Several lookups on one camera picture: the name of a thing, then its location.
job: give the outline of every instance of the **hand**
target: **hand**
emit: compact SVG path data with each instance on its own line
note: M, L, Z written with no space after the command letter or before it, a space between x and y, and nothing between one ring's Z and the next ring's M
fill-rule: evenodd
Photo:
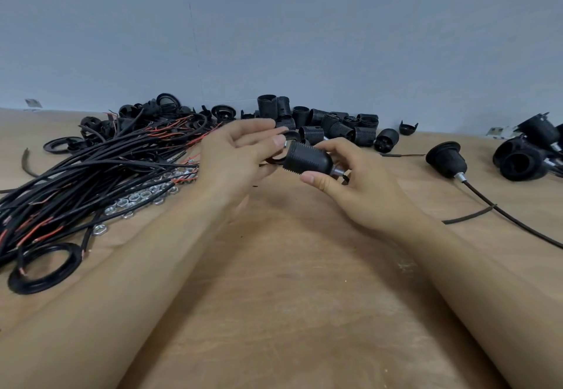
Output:
M285 131L285 126L275 128L272 119L246 119L209 134L201 141L198 189L212 192L227 206L240 204L253 183L277 169L259 164L283 149L280 134Z
M401 230L416 207L383 166L378 153L362 150L344 138L315 146L329 152L335 163L351 169L348 186L320 172L306 171L301 181L325 192L362 226L389 236Z

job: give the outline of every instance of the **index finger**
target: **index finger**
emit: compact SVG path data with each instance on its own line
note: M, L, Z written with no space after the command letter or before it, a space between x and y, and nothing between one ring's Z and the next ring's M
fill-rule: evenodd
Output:
M320 143L315 144L315 148L324 150L328 153L335 153L339 158L344 158L344 163L347 164L350 169L354 169L362 162L364 154L362 149L342 137L321 141Z
M217 130L222 135L227 136L232 141L238 140L247 134L266 131L276 126L273 119L244 119L242 121L233 121Z

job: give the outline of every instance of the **wooden surface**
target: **wooden surface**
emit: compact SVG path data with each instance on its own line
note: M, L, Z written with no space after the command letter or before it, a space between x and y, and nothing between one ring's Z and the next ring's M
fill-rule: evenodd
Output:
M60 157L44 153L42 144L77 135L82 117L0 109L0 189L29 179L20 170L25 147L37 172L57 162ZM499 141L415 133L402 136L394 152L425 153L447 140L461 143L468 179L483 194L533 228L563 239L563 180L503 179L491 163ZM430 215L450 219L483 208L424 158L387 158L384 165ZM11 293L11 267L5 267L2 331L75 283L176 199L113 222L95 239L84 264L47 292ZM563 300L563 251L494 213L450 228ZM45 271L56 260L46 258L37 267ZM506 383L408 256L363 234L327 197L278 170L252 189L243 214L209 246L121 384L160 387L484 389Z

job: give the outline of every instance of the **person's left hand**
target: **person's left hand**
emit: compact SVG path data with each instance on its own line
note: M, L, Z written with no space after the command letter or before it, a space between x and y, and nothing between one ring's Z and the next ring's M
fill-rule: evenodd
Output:
M240 204L253 183L276 170L276 165L259 164L283 149L285 131L272 119L257 118L230 122L209 134L201 141L197 188L226 206Z

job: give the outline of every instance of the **fingernail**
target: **fingernail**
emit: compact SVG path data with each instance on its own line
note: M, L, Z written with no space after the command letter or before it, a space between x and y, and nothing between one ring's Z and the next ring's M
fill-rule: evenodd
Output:
M283 147L283 145L285 144L285 136L278 134L274 137L274 143L278 147Z
M301 174L301 176L299 177L299 179L304 182L307 183L308 185L312 185L313 181L315 181L315 177L313 177L310 174Z

